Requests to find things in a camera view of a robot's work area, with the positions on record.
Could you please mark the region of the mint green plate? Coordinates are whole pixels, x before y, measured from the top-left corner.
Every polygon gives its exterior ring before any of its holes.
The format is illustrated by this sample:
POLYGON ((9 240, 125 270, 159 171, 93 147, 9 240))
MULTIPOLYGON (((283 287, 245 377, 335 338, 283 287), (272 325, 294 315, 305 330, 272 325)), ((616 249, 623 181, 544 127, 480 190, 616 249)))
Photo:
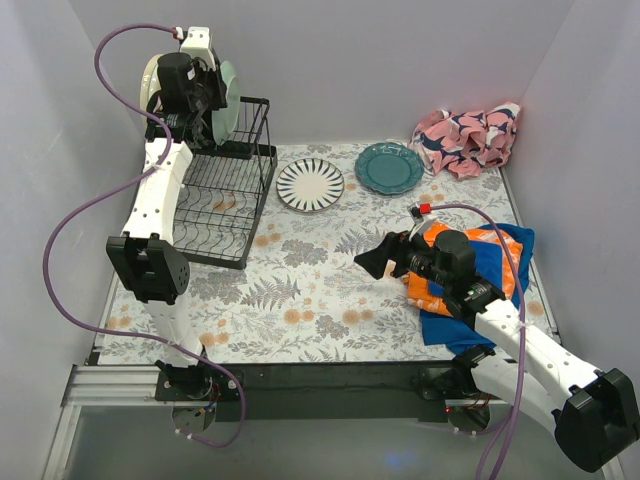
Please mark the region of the mint green plate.
POLYGON ((214 110, 212 117, 212 134, 217 145, 224 144, 235 131, 240 110, 240 85, 236 70, 229 61, 220 65, 222 83, 225 87, 223 99, 226 107, 214 110))

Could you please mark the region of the teal scalloped plate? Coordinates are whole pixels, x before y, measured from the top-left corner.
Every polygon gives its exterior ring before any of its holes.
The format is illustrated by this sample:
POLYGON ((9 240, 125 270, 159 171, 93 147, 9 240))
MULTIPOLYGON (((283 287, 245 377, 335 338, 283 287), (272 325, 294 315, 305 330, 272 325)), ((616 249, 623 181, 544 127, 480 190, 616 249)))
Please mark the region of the teal scalloped plate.
POLYGON ((425 167, 419 155, 404 145, 380 142, 359 154, 354 171, 366 188, 382 195, 400 195, 421 181, 425 167))

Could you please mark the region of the white blue striped plate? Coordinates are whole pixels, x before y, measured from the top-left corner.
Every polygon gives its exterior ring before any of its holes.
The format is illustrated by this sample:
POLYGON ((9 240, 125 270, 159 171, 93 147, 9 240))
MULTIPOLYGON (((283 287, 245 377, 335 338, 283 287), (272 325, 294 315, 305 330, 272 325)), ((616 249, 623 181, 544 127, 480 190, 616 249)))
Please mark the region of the white blue striped plate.
POLYGON ((303 158, 289 163, 276 180, 279 199, 289 208, 316 213, 331 207, 345 188, 342 172, 331 162, 303 158))

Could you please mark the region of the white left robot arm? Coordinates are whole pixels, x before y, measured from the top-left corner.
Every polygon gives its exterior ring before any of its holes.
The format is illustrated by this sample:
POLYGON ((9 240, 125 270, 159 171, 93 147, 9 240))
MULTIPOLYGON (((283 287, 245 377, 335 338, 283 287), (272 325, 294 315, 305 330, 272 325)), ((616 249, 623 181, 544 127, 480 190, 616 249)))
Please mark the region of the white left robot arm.
POLYGON ((121 283, 167 343, 162 362, 186 367, 178 387, 193 400, 211 392, 213 377, 194 365, 202 344, 187 313, 190 267, 174 245, 174 218, 196 149, 230 139, 239 103, 234 67, 213 52, 187 48, 149 60, 139 100, 145 117, 144 178, 121 233, 106 245, 121 283))

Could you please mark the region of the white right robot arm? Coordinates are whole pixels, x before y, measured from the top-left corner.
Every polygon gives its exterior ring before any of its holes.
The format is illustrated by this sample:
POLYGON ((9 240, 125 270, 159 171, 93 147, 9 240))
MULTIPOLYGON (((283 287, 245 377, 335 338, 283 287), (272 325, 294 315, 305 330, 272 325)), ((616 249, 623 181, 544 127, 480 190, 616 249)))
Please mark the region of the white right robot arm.
POLYGON ((380 279, 388 262, 394 276, 413 273, 443 289, 453 317, 505 351, 468 362, 452 373, 464 397, 481 391, 509 402, 549 431, 565 456, 595 472, 639 439, 639 407, 630 378, 603 372, 519 317, 505 294, 476 271, 475 252, 462 232, 445 230, 433 243, 419 235, 389 233, 355 263, 380 279))

